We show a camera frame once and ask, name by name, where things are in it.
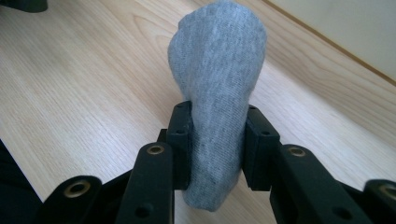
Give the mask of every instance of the gray fabric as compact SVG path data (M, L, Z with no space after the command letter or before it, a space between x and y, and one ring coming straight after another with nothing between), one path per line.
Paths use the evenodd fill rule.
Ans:
M248 97L264 60L266 34L246 7L219 1L183 18L168 59L192 102L191 183L185 202L216 211L241 170Z

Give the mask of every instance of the wooden table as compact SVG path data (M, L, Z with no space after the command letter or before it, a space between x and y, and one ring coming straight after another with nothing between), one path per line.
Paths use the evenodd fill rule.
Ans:
M38 14L0 7L0 138L45 200L75 175L104 182L133 168L181 96L167 63L178 21L209 1L49 0ZM396 87L260 0L267 27L250 103L361 189L396 180ZM268 193L240 182L216 213L176 196L176 223L275 223Z

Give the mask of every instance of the wood grain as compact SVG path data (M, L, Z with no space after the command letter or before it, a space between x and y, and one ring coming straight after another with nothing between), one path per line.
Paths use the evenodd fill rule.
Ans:
M49 1L0 7L0 137L45 200L69 177L131 169L181 101L167 64L178 21L210 1ZM266 61L251 96L283 143L310 148L361 189L396 180L396 88L260 0ZM268 193L241 176L216 213L177 192L176 223L275 223Z
M396 85L395 2L264 1Z

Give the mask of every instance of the white wall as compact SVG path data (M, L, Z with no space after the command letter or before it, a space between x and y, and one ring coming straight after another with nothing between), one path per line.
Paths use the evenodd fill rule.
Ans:
M396 80L395 0L269 0Z

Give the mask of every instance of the gray sock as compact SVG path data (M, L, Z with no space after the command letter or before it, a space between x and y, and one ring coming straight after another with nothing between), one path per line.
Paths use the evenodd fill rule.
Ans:
M216 211L241 169L248 97L264 60L260 20L228 1L183 18L169 49L169 64L185 100L192 102L191 182L184 192L193 207Z

